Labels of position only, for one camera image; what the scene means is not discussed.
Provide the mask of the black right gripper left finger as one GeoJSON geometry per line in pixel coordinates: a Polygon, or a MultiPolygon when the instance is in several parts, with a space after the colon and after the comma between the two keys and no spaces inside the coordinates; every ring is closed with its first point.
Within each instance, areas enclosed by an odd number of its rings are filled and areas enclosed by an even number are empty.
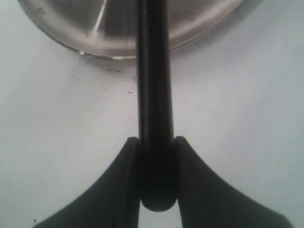
{"type": "Polygon", "coordinates": [[[139,140],[130,137],[104,174],[80,197],[37,228],[136,228],[140,199],[136,158],[139,140]]]}

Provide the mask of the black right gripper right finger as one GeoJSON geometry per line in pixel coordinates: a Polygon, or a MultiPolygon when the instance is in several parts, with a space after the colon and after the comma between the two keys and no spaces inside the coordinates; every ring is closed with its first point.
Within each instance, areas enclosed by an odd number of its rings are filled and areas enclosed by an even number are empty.
{"type": "Polygon", "coordinates": [[[178,203],[185,228],[290,228],[291,222],[220,178],[184,137],[176,137],[178,203]]]}

